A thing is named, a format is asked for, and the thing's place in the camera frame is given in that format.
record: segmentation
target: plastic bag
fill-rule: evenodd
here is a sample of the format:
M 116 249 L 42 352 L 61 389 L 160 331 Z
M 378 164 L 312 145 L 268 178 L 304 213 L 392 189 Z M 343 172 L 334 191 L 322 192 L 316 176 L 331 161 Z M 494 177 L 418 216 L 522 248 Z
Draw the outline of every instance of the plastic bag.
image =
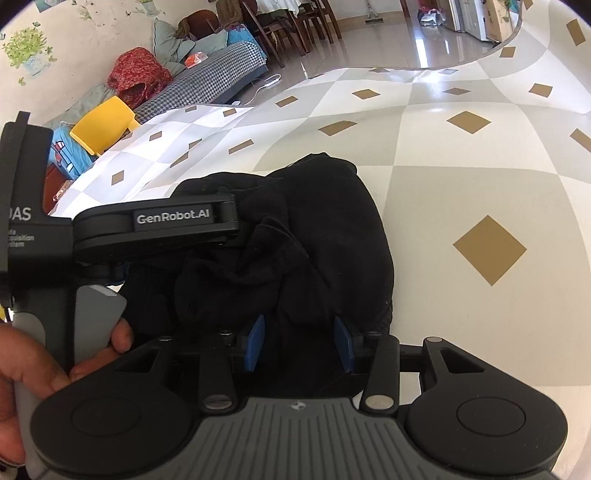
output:
M 432 8 L 428 12 L 419 10 L 418 21 L 422 27 L 438 27 L 443 24 L 441 12 L 435 8 Z
M 195 65 L 200 64 L 204 60 L 207 60 L 207 54 L 199 51 L 187 57 L 187 60 L 185 60 L 185 66 L 189 69 Z

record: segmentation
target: gray textured grip panel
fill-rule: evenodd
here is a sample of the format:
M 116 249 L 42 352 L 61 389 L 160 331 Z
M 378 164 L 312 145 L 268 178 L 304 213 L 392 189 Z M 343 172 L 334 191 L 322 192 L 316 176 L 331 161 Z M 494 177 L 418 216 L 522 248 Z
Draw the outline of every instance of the gray textured grip panel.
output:
M 137 480 L 460 480 L 432 464 L 395 421 L 359 413 L 348 399 L 251 398 L 209 417 L 174 459 Z M 531 480 L 555 479 L 540 472 Z M 48 473 L 44 480 L 63 480 Z
M 40 344 L 45 345 L 45 329 L 43 328 L 43 324 L 32 313 L 15 313 L 12 326 L 27 333 Z M 41 459 L 35 451 L 30 430 L 31 417 L 37 406 L 41 403 L 41 400 L 25 387 L 23 383 L 16 383 L 14 385 L 14 398 L 17 406 L 22 444 L 25 447 L 27 456 L 27 474 L 35 480 L 45 472 L 45 466 L 41 463 Z
M 109 344 L 111 332 L 125 310 L 127 300 L 100 285 L 85 285 L 76 292 L 74 363 L 96 355 Z

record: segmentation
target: black cloth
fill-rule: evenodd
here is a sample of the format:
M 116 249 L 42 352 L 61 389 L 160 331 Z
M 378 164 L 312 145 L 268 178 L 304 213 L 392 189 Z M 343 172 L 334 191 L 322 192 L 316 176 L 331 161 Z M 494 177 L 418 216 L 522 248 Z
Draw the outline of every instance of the black cloth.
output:
M 199 248 L 136 262 L 121 294 L 140 339 L 238 330 L 263 313 L 267 334 L 243 393 L 355 394 L 333 342 L 335 315 L 387 332 L 394 266 L 356 167 L 313 154 L 266 177 L 216 173 L 173 196 L 231 192 L 251 226 L 240 248 Z

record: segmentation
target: refrigerator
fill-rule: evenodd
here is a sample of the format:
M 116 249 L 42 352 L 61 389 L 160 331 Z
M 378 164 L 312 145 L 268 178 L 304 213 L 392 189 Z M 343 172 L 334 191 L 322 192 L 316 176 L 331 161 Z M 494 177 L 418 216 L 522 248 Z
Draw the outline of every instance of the refrigerator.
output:
M 460 0 L 464 30 L 478 40 L 487 40 L 482 0 Z
M 455 32 L 463 32 L 461 0 L 437 0 L 443 25 Z

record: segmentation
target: tiled floor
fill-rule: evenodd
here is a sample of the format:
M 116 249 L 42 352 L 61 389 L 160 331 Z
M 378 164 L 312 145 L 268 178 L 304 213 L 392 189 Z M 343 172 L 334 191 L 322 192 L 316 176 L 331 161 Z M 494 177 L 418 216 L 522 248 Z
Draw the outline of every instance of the tiled floor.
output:
M 340 67 L 438 68 L 475 60 L 492 48 L 492 43 L 481 42 L 467 33 L 445 27 L 420 27 L 416 18 L 355 27 L 342 32 L 343 38 L 335 38 L 333 44 L 316 39 L 312 52 L 304 57 L 288 49 L 283 52 L 284 69 L 270 61 L 269 73 L 262 78 L 280 73 L 281 81 L 260 91 L 250 105 L 258 105 L 302 80 Z M 262 84 L 261 80 L 255 82 L 236 100 L 248 102 Z

